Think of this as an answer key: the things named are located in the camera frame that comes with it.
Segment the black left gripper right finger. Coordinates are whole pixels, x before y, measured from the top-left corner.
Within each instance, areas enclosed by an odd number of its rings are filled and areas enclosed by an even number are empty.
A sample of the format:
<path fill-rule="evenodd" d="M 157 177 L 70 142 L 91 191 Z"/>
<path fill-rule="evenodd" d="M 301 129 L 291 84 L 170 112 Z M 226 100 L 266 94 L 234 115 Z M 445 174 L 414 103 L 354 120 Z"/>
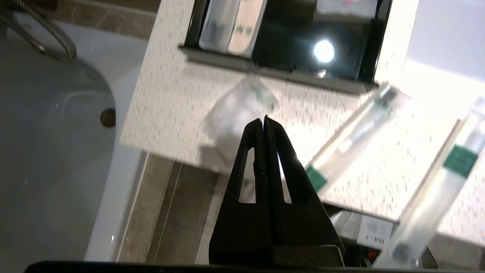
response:
<path fill-rule="evenodd" d="M 345 247 L 283 126 L 264 118 L 272 255 L 280 266 L 343 266 Z"/>

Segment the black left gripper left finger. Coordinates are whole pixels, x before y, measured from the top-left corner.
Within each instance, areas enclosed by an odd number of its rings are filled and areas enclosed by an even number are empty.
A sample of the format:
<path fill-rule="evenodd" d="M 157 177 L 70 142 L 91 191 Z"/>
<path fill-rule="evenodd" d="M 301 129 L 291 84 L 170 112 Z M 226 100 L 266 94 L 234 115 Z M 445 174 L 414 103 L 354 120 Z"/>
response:
<path fill-rule="evenodd" d="M 210 264 L 262 264 L 268 256 L 268 180 L 260 119 L 241 137 L 210 241 Z M 239 201 L 249 151 L 253 149 L 255 203 Z"/>

